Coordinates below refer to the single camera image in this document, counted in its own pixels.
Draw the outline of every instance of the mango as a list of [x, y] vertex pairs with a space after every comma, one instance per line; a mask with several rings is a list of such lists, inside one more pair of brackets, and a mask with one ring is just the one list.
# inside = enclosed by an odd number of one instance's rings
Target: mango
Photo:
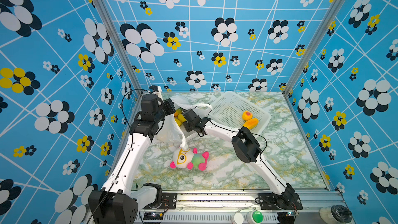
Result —
[[182, 123], [184, 123], [184, 122], [187, 121], [187, 120], [185, 119], [185, 117], [184, 117], [182, 114], [179, 114], [179, 115], [177, 116], [177, 118], [178, 118]]
[[174, 118], [174, 120], [176, 121], [179, 127], [182, 125], [182, 122], [178, 118]]
[[242, 119], [244, 121], [248, 121], [249, 119], [251, 119], [253, 117], [253, 114], [249, 111], [244, 111], [242, 114]]
[[178, 115], [182, 114], [182, 108], [178, 108], [174, 113], [174, 117], [176, 118]]
[[258, 124], [258, 119], [252, 118], [252, 119], [249, 119], [248, 121], [246, 121], [246, 122], [243, 124], [243, 126], [244, 126], [244, 127], [247, 127], [247, 129], [250, 130], [250, 129], [256, 127], [257, 124]]

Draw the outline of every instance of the pink plush ear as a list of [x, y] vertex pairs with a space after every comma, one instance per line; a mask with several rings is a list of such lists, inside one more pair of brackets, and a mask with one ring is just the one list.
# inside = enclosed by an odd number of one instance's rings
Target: pink plush ear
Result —
[[209, 158], [209, 152], [203, 152], [202, 157], [204, 157], [205, 159]]
[[207, 159], [209, 158], [209, 152], [203, 152], [202, 156], [205, 158], [204, 163], [198, 165], [199, 170], [204, 171], [207, 167]]

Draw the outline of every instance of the bottle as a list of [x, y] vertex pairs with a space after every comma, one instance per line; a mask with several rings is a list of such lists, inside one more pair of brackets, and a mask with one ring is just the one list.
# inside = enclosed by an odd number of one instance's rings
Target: bottle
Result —
[[319, 215], [327, 224], [350, 223], [352, 220], [351, 211], [342, 205], [321, 208]]

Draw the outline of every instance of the white plastic basket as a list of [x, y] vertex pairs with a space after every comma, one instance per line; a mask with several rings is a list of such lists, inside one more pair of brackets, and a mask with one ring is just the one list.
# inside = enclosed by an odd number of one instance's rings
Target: white plastic basket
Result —
[[257, 118], [259, 121], [257, 126], [250, 130], [252, 133], [261, 134], [271, 119], [271, 115], [268, 112], [232, 91], [223, 93], [211, 105], [213, 110], [210, 112], [209, 117], [220, 124], [232, 128], [241, 128], [245, 123], [242, 119], [243, 112], [251, 112], [253, 118]]

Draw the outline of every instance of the tabletop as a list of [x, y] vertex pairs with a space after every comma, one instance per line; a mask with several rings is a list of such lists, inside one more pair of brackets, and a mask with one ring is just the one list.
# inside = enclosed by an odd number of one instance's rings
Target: tabletop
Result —
[[[163, 99], [181, 95], [191, 104], [213, 102], [223, 92], [164, 92]], [[325, 188], [320, 172], [311, 157], [299, 128], [281, 92], [236, 92], [248, 101], [269, 112], [271, 120], [261, 133], [268, 145], [264, 154], [279, 175], [298, 188]], [[257, 137], [260, 147], [265, 141]], [[156, 139], [147, 149], [134, 179], [139, 186], [144, 183], [162, 185], [163, 190], [187, 189], [269, 189], [256, 171], [240, 161], [231, 142], [205, 135], [188, 142], [198, 153], [210, 153], [205, 171], [198, 169], [172, 169], [173, 151], [180, 142]]]

